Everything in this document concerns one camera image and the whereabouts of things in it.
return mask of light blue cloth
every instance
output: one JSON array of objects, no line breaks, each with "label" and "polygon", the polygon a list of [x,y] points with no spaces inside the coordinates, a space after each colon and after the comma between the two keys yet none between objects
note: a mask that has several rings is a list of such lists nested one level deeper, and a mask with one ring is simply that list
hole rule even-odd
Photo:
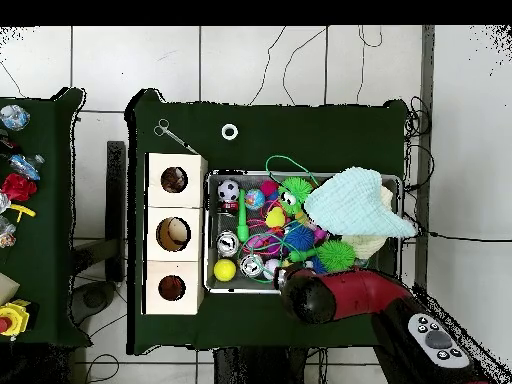
[{"label": "light blue cloth", "polygon": [[315,224],[335,235],[413,237],[412,224],[386,209],[376,171],[349,168],[313,190],[304,209]]}]

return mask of robotic arm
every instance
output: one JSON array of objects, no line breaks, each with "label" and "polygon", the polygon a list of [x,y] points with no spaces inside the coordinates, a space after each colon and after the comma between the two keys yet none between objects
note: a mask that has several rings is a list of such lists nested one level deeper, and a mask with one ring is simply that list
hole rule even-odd
[{"label": "robotic arm", "polygon": [[398,280],[353,269],[317,275],[295,264],[277,268],[274,285],[286,310],[307,324],[371,314],[375,348],[390,384],[491,384]]}]

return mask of metal tray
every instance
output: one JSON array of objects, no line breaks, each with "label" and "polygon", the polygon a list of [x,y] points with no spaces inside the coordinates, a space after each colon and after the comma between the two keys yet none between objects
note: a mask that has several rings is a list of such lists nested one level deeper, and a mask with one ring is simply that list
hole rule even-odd
[{"label": "metal tray", "polygon": [[[334,173],[312,173],[321,184]],[[290,176],[303,177],[310,179],[305,172],[272,172],[277,180],[284,180]],[[204,182],[204,243],[203,243],[203,259],[204,259],[204,286],[211,293],[248,293],[248,294],[278,294],[273,284],[258,283],[245,277],[237,266],[235,277],[228,282],[218,281],[213,275],[213,267],[219,259],[216,239],[217,235],[222,231],[231,230],[236,234],[238,225],[238,217],[232,217],[218,213],[217,205],[217,187],[224,180],[233,180],[238,183],[239,188],[246,191],[251,188],[258,188],[263,181],[269,179],[265,171],[210,171],[205,175]],[[382,175],[382,184],[393,193],[391,201],[392,210],[399,216],[403,213],[403,184],[402,180],[392,175]],[[247,209],[247,219],[261,219],[259,211],[251,211]],[[254,228],[250,230],[250,234],[256,234],[264,231],[262,228]],[[402,258],[402,240],[396,238],[388,238],[386,244],[375,254],[370,260],[369,268],[378,269],[397,277],[401,276],[401,258]]]}]

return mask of box hole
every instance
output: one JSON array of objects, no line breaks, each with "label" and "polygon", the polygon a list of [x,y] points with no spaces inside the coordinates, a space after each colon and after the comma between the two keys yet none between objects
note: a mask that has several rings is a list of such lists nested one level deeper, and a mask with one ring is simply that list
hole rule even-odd
[{"label": "box hole", "polygon": [[158,293],[165,300],[174,302],[185,294],[185,282],[177,275],[168,275],[160,280]]},{"label": "box hole", "polygon": [[162,173],[160,183],[168,193],[181,193],[188,184],[187,173],[179,166],[172,166]]},{"label": "box hole", "polygon": [[156,240],[162,249],[179,252],[187,247],[190,241],[190,227],[184,219],[166,218],[156,229]]}]

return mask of white ring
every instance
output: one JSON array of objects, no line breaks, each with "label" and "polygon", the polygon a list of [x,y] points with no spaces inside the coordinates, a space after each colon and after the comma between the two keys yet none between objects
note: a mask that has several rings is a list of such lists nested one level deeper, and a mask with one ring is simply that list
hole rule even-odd
[{"label": "white ring", "polygon": [[[233,130],[233,134],[227,135],[227,130]],[[226,124],[222,127],[222,137],[224,137],[226,140],[233,140],[238,135],[238,128],[235,127],[233,124]]]}]

